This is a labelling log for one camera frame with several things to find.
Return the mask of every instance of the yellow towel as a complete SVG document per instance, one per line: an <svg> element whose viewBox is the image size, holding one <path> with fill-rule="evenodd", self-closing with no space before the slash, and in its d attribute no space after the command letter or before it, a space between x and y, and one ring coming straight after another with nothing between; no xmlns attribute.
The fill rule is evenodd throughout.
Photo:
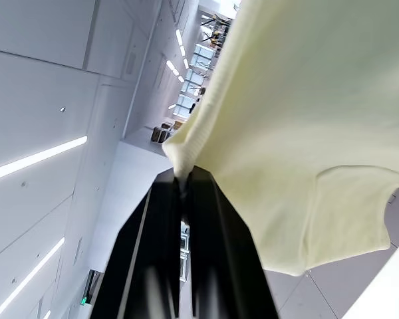
<svg viewBox="0 0 399 319"><path fill-rule="evenodd" d="M399 187L399 0L246 0L207 93L164 144L212 172L266 269L387 249Z"/></svg>

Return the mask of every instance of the window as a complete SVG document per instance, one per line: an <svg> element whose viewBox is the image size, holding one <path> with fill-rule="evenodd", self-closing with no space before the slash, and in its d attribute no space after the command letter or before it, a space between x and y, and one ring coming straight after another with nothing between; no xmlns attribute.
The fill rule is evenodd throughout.
<svg viewBox="0 0 399 319"><path fill-rule="evenodd" d="M182 94L179 95L176 107L173 109L173 114L179 115L183 118L189 118L189 110L194 102L195 100L193 98L188 98Z"/></svg>
<svg viewBox="0 0 399 319"><path fill-rule="evenodd" d="M192 95L198 93L197 88L204 82L204 78L196 74L193 70L188 70L186 73L184 85L182 85L182 92L188 92Z"/></svg>
<svg viewBox="0 0 399 319"><path fill-rule="evenodd" d="M191 65L207 70L213 55L213 50L206 48L203 45L196 45L195 53L191 59Z"/></svg>

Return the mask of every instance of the white wall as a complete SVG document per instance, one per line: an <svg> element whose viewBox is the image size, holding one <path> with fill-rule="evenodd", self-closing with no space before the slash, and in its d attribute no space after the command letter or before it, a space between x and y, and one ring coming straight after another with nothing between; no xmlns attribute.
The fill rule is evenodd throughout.
<svg viewBox="0 0 399 319"><path fill-rule="evenodd" d="M161 124L168 116L168 106L177 101L182 83L166 66L166 61L171 60L182 77L186 75L176 27L182 33L186 58L190 61L200 33L198 1L173 0L172 8L169 1L163 1L130 111L126 136L144 126Z"/></svg>
<svg viewBox="0 0 399 319"><path fill-rule="evenodd" d="M171 168L164 156L118 144L114 165L89 251L91 269L104 272L118 232L145 196L155 177Z"/></svg>
<svg viewBox="0 0 399 319"><path fill-rule="evenodd" d="M0 318L77 317L159 3L0 1L0 166L88 136L0 179L0 304L65 236Z"/></svg>

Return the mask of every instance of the gray floor tile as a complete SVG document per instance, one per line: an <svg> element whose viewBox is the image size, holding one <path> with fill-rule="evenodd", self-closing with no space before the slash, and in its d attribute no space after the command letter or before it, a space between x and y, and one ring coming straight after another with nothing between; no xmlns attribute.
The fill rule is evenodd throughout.
<svg viewBox="0 0 399 319"><path fill-rule="evenodd" d="M309 276L304 276L279 312L280 319L336 319Z"/></svg>
<svg viewBox="0 0 399 319"><path fill-rule="evenodd" d="M347 312L396 249L344 259L311 270L310 275L338 318Z"/></svg>
<svg viewBox="0 0 399 319"><path fill-rule="evenodd" d="M300 283L302 276L294 277L280 272L265 271L267 283L271 289L273 301L277 310L280 310L288 297Z"/></svg>

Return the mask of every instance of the led strip light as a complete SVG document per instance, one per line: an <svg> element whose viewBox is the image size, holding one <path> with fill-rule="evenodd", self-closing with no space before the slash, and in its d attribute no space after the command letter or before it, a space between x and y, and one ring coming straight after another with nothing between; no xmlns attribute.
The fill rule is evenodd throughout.
<svg viewBox="0 0 399 319"><path fill-rule="evenodd" d="M12 163L3 165L0 167L0 178L19 171L20 169L26 168L33 164L39 163L40 161L44 161L48 158L51 158L57 154L68 151L72 148L75 148L79 145L82 145L87 142L87 136L83 136L82 138L77 138L75 140L69 141L67 143L61 144L59 146L55 146L54 148L49 148L48 150L39 152L37 154L28 156L23 159L18 159L17 161L13 161Z"/></svg>
<svg viewBox="0 0 399 319"><path fill-rule="evenodd" d="M24 280L19 284L18 287L10 294L9 297L6 298L5 301L0 305L0 315L5 311L5 309L10 305L10 303L13 301L13 299L16 298L16 296L22 291L22 289L25 288L25 286L28 285L28 283L31 281L31 279L34 278L34 276L42 269L42 267L49 261L50 258L62 247L62 245L65 242L65 237L63 237L53 248L49 253L39 262L39 264L28 274L28 276L25 277ZM48 318L50 316L50 311L48 311L48 314L46 314L45 318Z"/></svg>
<svg viewBox="0 0 399 319"><path fill-rule="evenodd" d="M51 316L51 311L49 310L47 313L46 313L46 316L43 318L43 319L47 319L48 317L50 317Z"/></svg>
<svg viewBox="0 0 399 319"><path fill-rule="evenodd" d="M178 40L180 52L182 54L182 57L184 58L185 68L188 69L189 68L189 64L188 64L188 60L185 58L185 56L186 56L185 47L184 47L184 44L182 42L182 35L180 34L180 30L179 29L176 30L176 38ZM173 74L178 77L178 80L181 83L185 82L184 78L182 78L180 76L179 71L175 68L174 64L170 60L167 60L166 64L167 64L168 68L170 69L170 71L172 71Z"/></svg>

